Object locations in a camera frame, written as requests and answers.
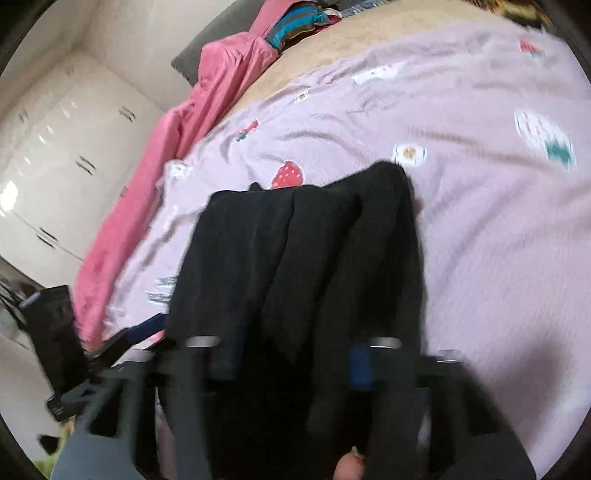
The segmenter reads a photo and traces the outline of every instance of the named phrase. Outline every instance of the gray pillow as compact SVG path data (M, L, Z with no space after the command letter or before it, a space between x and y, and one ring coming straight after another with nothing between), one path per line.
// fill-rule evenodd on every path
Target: gray pillow
M206 43L248 31L264 2L265 0L236 0L205 27L171 62L171 65L191 86L195 85L203 46Z

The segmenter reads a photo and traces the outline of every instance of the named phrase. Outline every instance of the pink blanket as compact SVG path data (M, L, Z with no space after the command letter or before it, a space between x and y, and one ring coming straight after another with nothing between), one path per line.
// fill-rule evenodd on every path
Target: pink blanket
M268 0L250 32L206 45L199 81L189 99L154 128L125 196L107 217L78 273L73 301L87 348L100 345L105 307L125 261L145 235L160 195L155 186L164 164L183 158L278 56L264 39L296 0Z

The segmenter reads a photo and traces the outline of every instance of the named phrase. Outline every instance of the white wardrobe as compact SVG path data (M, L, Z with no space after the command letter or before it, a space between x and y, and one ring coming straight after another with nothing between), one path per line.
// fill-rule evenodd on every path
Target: white wardrobe
M41 78L0 125L0 256L72 284L162 113L82 51Z

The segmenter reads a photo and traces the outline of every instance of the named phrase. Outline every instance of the white wall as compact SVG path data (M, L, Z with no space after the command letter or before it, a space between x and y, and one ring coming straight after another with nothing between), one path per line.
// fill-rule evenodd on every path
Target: white wall
M186 100L170 62L233 0L101 0L84 47L163 110Z
M86 34L99 0L57 0L27 34L0 77L0 118Z

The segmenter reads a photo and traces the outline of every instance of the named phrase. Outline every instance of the bedsheet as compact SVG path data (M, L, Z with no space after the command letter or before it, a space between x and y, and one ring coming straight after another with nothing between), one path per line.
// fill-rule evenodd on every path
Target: bedsheet
M591 404L591 86L561 41L456 24L293 81L167 164L111 331L165 311L209 196L324 185L390 159L415 188L426 349L461 352L541 477Z

